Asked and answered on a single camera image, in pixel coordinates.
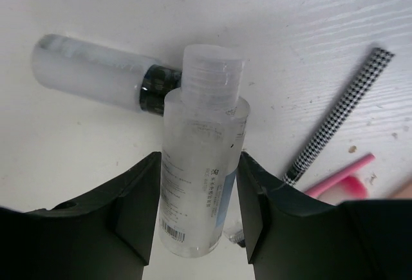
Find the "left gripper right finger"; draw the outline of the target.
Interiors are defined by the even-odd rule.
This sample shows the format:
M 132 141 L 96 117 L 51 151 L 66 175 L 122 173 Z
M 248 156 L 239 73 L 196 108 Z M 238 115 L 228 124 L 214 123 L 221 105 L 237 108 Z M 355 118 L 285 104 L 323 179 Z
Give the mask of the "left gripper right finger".
M 237 186 L 256 279 L 410 279 L 411 201 L 329 205 L 242 153 Z

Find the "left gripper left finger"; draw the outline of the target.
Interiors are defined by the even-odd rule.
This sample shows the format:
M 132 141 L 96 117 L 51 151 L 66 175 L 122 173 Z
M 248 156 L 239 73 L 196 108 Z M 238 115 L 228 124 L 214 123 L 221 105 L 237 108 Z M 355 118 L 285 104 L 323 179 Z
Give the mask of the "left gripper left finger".
M 2 279 L 141 279 L 160 196 L 161 154 L 50 210 L 1 209 Z

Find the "checkered makeup pencil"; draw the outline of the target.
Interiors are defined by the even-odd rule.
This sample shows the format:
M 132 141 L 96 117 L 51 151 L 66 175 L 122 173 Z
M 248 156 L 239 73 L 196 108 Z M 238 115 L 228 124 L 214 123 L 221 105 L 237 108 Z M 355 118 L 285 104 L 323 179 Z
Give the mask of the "checkered makeup pencil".
M 321 151 L 333 138 L 365 94 L 372 88 L 395 54 L 383 48 L 373 48 L 358 69 L 338 101 L 316 129 L 308 143 L 286 170 L 283 181 L 295 185 L 314 163 Z

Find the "clear toner bottle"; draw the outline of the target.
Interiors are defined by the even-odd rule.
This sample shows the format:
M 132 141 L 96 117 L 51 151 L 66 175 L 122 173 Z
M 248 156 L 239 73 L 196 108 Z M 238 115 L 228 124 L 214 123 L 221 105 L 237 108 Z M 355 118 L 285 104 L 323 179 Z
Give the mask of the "clear toner bottle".
M 181 85 L 165 97 L 159 235 L 177 256 L 207 255 L 223 232 L 250 114 L 243 68 L 228 48 L 189 45 Z

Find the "frosted bottle black collar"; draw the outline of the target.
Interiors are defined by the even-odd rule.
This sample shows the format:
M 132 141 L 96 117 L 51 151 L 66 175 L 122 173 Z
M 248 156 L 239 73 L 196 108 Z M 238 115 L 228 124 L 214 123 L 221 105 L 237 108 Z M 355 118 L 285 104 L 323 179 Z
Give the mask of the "frosted bottle black collar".
M 39 39 L 32 71 L 42 86 L 133 112 L 163 115 L 181 70 L 126 51 L 56 34 Z

